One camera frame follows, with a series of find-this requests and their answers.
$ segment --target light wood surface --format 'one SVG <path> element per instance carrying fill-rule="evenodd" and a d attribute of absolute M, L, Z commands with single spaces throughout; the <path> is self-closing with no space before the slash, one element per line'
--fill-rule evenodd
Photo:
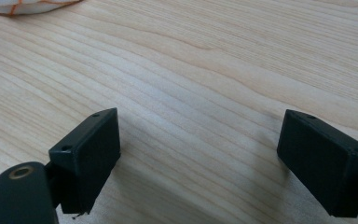
<path fill-rule="evenodd" d="M 61 223 L 358 223 L 277 158 L 285 109 L 358 139 L 358 0 L 86 0 L 0 16 L 0 173 L 117 107 L 122 157 Z"/>

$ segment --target black plastic block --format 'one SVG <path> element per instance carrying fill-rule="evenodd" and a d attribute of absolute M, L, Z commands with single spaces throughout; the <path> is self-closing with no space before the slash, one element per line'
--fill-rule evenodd
<path fill-rule="evenodd" d="M 58 223 L 45 166 L 26 162 L 0 174 L 0 224 Z"/>
<path fill-rule="evenodd" d="M 61 183 L 62 211 L 89 213 L 120 158 L 117 110 L 89 116 L 48 153 Z"/>
<path fill-rule="evenodd" d="M 308 114 L 287 110 L 278 155 L 329 215 L 358 215 L 358 141 Z"/>

